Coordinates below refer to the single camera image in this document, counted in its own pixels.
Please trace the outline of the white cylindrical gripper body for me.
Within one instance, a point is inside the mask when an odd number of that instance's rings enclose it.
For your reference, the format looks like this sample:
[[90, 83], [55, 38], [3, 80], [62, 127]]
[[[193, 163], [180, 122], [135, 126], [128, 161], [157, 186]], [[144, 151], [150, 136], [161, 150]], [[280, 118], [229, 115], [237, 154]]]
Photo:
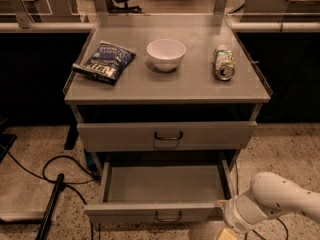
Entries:
[[266, 219], [266, 214], [250, 190], [232, 197], [224, 208], [224, 222], [236, 233], [247, 233]]

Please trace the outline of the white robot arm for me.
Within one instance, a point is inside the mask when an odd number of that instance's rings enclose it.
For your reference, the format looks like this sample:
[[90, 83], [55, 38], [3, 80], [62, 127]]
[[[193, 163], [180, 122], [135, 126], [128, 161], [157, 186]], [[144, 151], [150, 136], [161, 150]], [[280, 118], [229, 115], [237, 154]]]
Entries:
[[224, 207], [225, 227], [216, 240], [238, 240], [265, 220], [299, 213], [320, 223], [320, 194], [271, 172], [257, 173], [250, 187]]

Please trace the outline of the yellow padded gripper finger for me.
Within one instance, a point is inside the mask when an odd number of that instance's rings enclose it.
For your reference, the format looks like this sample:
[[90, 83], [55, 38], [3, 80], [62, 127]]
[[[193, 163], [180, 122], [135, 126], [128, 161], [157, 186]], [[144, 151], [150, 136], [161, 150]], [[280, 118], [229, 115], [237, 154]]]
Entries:
[[238, 240], [238, 234], [230, 228], [223, 228], [219, 231], [216, 240]]

